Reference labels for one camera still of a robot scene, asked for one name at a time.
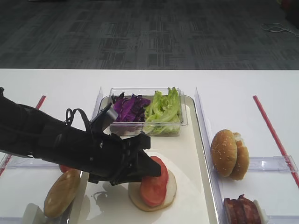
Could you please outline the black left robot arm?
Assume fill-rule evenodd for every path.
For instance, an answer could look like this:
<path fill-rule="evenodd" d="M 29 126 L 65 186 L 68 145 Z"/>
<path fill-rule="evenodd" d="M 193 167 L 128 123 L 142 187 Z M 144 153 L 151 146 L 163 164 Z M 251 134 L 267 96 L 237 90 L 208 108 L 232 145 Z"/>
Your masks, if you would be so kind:
<path fill-rule="evenodd" d="M 36 108 L 0 97 L 0 150 L 23 158 L 37 158 L 87 172 L 89 182 L 112 185 L 158 177 L 161 166 L 145 150 L 144 133 L 122 139 L 104 130 L 114 121 L 107 105 L 89 120 L 82 109 L 68 109 L 60 121 Z"/>

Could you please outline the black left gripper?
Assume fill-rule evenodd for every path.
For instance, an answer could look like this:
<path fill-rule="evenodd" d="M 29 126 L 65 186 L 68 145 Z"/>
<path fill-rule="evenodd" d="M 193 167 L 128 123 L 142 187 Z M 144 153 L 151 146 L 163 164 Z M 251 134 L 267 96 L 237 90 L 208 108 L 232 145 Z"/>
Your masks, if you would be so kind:
<path fill-rule="evenodd" d="M 110 135 L 94 142 L 75 142 L 60 134 L 56 137 L 56 157 L 60 165 L 94 175 L 93 182 L 108 181 L 115 186 L 166 173 L 159 157 L 145 153 L 150 146 L 150 137 L 143 133 L 126 139 Z"/>

